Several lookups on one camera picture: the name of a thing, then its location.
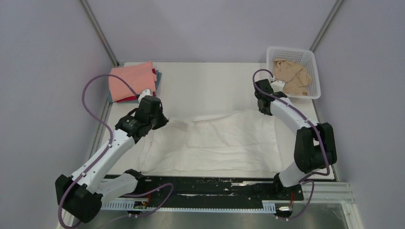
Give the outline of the white t-shirt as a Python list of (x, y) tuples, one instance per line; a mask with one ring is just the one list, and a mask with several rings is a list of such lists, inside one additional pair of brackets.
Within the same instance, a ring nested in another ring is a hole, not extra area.
[(275, 119), (244, 110), (211, 119), (173, 119), (150, 132), (138, 159), (143, 172), (280, 172)]

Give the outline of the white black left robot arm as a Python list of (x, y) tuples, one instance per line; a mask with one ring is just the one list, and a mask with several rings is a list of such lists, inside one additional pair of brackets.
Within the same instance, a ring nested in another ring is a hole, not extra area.
[(120, 118), (110, 137), (100, 149), (70, 176), (60, 175), (55, 181), (59, 220), (62, 210), (67, 211), (81, 223), (92, 221), (101, 207), (125, 194), (139, 198), (146, 192), (142, 174), (134, 169), (106, 183), (105, 175), (113, 165), (149, 131), (168, 123), (159, 98), (146, 95), (137, 108)]

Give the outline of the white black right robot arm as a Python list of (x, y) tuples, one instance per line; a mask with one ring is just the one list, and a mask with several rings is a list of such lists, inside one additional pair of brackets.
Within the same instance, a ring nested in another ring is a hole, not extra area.
[(295, 135), (293, 162), (278, 174), (273, 194), (285, 199), (312, 175), (328, 176), (337, 162), (335, 137), (331, 124), (306, 117), (283, 92), (274, 92), (269, 80), (254, 82), (259, 112), (279, 118)]

